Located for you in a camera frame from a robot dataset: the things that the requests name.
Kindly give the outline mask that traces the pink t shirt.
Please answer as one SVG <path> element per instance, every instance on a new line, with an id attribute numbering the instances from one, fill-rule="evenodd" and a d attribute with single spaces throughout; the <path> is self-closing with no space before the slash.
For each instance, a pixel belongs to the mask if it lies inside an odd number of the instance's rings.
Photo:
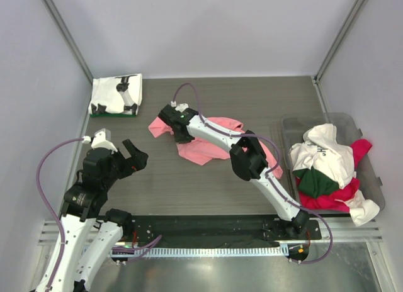
<path id="1" fill-rule="evenodd" d="M 232 118 L 208 117 L 208 120 L 229 130 L 245 132 L 243 130 L 244 124 Z M 159 117 L 155 118 L 148 126 L 148 129 L 154 138 L 158 138 L 164 133 L 173 135 L 171 127 L 166 125 Z M 180 157 L 200 166 L 204 166 L 212 159 L 230 159 L 228 152 L 202 138 L 195 138 L 192 142 L 186 144 L 177 143 L 176 146 Z"/>

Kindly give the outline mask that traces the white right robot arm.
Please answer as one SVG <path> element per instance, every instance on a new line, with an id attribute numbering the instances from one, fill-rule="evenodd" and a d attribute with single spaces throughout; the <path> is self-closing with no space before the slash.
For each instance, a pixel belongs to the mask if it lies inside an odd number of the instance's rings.
<path id="1" fill-rule="evenodd" d="M 172 129 L 177 143 L 189 143 L 201 138 L 226 151 L 234 174 L 262 192 L 284 223 L 283 228 L 288 237 L 297 239 L 307 231 L 309 213 L 274 176 L 278 163 L 269 165 L 256 134 L 250 130 L 246 133 L 229 130 L 191 108 L 180 111 L 169 104 L 163 107 L 158 117 Z"/>

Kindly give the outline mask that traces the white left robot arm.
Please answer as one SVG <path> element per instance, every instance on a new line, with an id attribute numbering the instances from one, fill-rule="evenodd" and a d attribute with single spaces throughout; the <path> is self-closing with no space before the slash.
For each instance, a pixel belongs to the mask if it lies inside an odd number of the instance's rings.
<path id="1" fill-rule="evenodd" d="M 129 240 L 134 233 L 132 215 L 110 209 L 104 217 L 99 213 L 108 199 L 111 187 L 121 179 L 141 171 L 148 155 L 129 139 L 122 142 L 130 156 L 124 157 L 111 143 L 90 139 L 89 150 L 76 172 L 74 184 L 65 192 L 62 208 L 53 214 L 59 235 L 47 270 L 36 291 L 88 291 L 103 259 L 119 241 Z M 97 237 L 83 251 L 88 235 L 102 219 Z"/>

